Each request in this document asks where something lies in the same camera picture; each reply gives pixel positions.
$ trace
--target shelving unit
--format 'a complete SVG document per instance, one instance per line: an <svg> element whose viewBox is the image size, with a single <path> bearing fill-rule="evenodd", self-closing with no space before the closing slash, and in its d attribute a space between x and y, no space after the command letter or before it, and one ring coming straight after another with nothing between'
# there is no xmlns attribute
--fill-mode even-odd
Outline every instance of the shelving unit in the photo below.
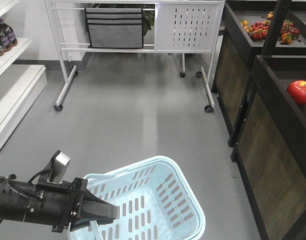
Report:
<svg viewBox="0 0 306 240"><path fill-rule="evenodd" d="M18 4L18 0L0 0L0 16Z"/></svg>
<svg viewBox="0 0 306 240"><path fill-rule="evenodd" d="M0 0L0 17L17 3ZM0 56L0 149L47 83L45 66L12 65L31 42L18 37L17 46Z"/></svg>
<svg viewBox="0 0 306 240"><path fill-rule="evenodd" d="M83 7L71 7L65 4L154 4L154 44L144 44L142 49L120 48L91 48L89 42L66 42L61 36L61 24L58 19L60 11L84 11ZM63 72L65 85L56 101L54 109L61 111L64 96L69 91L69 85L74 76L77 76L77 66L67 72L64 64L64 56L67 52L116 52L116 53L175 53L182 54L183 71L180 76L185 76L184 54L210 54L211 61L207 75L202 71L196 76L202 76L206 86L206 94L209 104L205 107L214 107L214 101L209 88L209 79L214 59L216 42L224 8L224 0L45 0L47 13L52 28L57 54Z"/></svg>

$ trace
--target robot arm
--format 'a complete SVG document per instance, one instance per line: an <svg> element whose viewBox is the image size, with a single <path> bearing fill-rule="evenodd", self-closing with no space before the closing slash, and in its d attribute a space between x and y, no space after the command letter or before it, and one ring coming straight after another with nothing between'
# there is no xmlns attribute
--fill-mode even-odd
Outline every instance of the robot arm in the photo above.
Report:
<svg viewBox="0 0 306 240"><path fill-rule="evenodd" d="M60 183L69 161L58 150L28 182L15 181L15 175L0 176L0 219L51 225L56 233L69 226L70 231L89 226L89 221L112 223L117 207L87 190L86 179Z"/></svg>

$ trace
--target perforated metal panel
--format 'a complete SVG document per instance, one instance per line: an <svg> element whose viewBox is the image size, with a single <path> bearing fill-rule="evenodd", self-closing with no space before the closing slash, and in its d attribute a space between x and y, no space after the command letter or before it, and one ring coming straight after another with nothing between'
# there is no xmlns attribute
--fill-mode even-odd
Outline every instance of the perforated metal panel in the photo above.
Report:
<svg viewBox="0 0 306 240"><path fill-rule="evenodd" d="M155 49L212 53L221 20L221 1L157 4Z"/></svg>

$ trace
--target basket handle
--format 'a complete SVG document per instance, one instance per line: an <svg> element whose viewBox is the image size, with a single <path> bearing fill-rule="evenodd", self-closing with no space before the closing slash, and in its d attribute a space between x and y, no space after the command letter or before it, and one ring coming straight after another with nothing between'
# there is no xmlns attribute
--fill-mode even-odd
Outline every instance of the basket handle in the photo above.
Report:
<svg viewBox="0 0 306 240"><path fill-rule="evenodd" d="M116 177L116 174L95 174L95 173L90 173L86 175L84 178L85 179L96 179L96 180L107 180L107 179L113 179Z"/></svg>

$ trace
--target plastic shopping basket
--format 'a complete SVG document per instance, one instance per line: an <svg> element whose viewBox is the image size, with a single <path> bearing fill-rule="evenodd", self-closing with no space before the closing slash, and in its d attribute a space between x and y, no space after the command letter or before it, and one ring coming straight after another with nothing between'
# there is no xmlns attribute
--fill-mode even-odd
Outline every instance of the plastic shopping basket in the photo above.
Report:
<svg viewBox="0 0 306 240"><path fill-rule="evenodd" d="M69 232L70 240L198 240L205 215L178 165L156 156L106 174L88 174L87 188L118 206L112 224Z"/></svg>

